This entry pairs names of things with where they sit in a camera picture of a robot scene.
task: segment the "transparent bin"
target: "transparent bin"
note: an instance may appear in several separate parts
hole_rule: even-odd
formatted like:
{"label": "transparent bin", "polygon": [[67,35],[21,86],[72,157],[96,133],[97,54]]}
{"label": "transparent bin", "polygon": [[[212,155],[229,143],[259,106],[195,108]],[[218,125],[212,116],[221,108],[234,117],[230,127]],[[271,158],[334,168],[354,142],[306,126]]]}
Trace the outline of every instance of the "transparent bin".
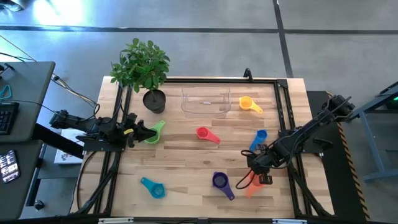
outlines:
{"label": "transparent bin", "polygon": [[188,118],[225,118],[231,109],[229,87],[185,86],[181,109]]}

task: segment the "keyboard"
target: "keyboard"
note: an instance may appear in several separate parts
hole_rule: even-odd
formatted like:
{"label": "keyboard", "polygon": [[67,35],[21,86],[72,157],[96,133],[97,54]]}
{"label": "keyboard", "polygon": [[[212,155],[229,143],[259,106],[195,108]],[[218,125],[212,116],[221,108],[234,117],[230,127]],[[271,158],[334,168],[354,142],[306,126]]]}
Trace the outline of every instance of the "keyboard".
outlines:
{"label": "keyboard", "polygon": [[18,114],[19,103],[0,103],[0,135],[8,135]]}

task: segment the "gray floor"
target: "gray floor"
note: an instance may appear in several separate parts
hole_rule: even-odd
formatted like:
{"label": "gray floor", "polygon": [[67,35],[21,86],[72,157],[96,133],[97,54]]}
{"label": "gray floor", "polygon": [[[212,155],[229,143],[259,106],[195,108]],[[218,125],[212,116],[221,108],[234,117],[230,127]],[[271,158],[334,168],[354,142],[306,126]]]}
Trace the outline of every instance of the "gray floor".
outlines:
{"label": "gray floor", "polygon": [[[22,12],[1,11],[0,25],[277,28],[272,0],[111,2],[37,0]],[[286,29],[398,29],[398,2],[394,0],[279,0],[279,4]],[[55,73],[94,100],[102,77],[111,69],[110,62],[117,61],[118,52],[134,37],[153,40],[167,52],[172,61],[169,75],[240,77],[249,67],[255,77],[286,77],[278,34],[9,30],[0,30],[0,34],[37,60],[55,61]],[[352,96],[352,103],[360,106],[397,81],[398,35],[289,34],[286,39],[294,77],[304,78],[308,90]],[[3,40],[0,51],[24,56]],[[79,116],[91,114],[91,108],[84,102],[53,84],[44,104]],[[50,117],[50,112],[42,110],[39,122],[48,126]],[[344,128],[361,179],[376,167],[360,122],[344,124]],[[52,187],[55,184],[59,182],[43,183],[38,196],[51,208],[37,213],[24,210],[24,218],[67,212],[75,183],[66,180],[59,187]],[[397,184],[398,177],[362,183],[372,220],[397,222]],[[52,194],[46,194],[46,189],[52,189]]]}

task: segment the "phone screen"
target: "phone screen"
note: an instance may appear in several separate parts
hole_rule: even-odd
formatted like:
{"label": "phone screen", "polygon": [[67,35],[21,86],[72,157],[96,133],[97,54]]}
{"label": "phone screen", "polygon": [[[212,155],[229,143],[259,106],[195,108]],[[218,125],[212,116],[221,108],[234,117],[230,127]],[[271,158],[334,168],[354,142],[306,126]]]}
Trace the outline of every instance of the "phone screen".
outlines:
{"label": "phone screen", "polygon": [[8,183],[19,177],[17,157],[14,150],[10,150],[5,155],[0,156],[1,180]]}

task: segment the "wooden table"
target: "wooden table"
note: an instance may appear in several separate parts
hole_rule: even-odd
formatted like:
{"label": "wooden table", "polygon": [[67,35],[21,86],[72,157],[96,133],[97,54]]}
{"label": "wooden table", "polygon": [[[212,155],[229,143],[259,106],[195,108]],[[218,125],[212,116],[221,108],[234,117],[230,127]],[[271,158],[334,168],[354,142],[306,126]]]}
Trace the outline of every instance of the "wooden table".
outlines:
{"label": "wooden table", "polygon": [[[304,80],[287,79],[296,126],[309,121],[312,116]],[[267,129],[266,143],[277,137],[280,129],[276,110],[274,87],[270,84],[195,84],[204,86],[229,86],[231,110],[223,119],[186,118],[181,109],[181,83],[165,83],[161,90],[167,96],[166,109],[161,114],[147,110],[142,103],[143,90],[131,96],[130,112],[143,119],[146,127],[160,120],[166,122],[160,142],[149,145],[137,143],[122,153],[116,184],[112,216],[131,217],[225,217],[225,218],[287,218],[294,217],[287,170],[271,170],[274,183],[263,187],[252,198],[245,190],[236,190],[235,184],[248,172],[246,158],[240,151],[248,149],[256,130]],[[117,86],[104,77],[98,103],[98,116],[111,116]],[[239,107],[239,97],[250,96],[264,110],[263,114],[244,111]],[[285,99],[282,94],[285,110]],[[221,139],[221,144],[201,141],[195,130],[206,126]],[[97,153],[81,177],[81,204],[98,185],[104,153]],[[325,209],[333,213],[328,184],[321,160],[312,154],[303,154],[303,164],[309,189]],[[225,172],[236,198],[229,201],[218,189],[211,186],[214,171]],[[166,196],[154,199],[140,183],[142,177],[164,183]],[[104,208],[108,189],[103,197]],[[297,192],[303,212],[301,191]],[[72,211],[76,210],[76,200]]]}

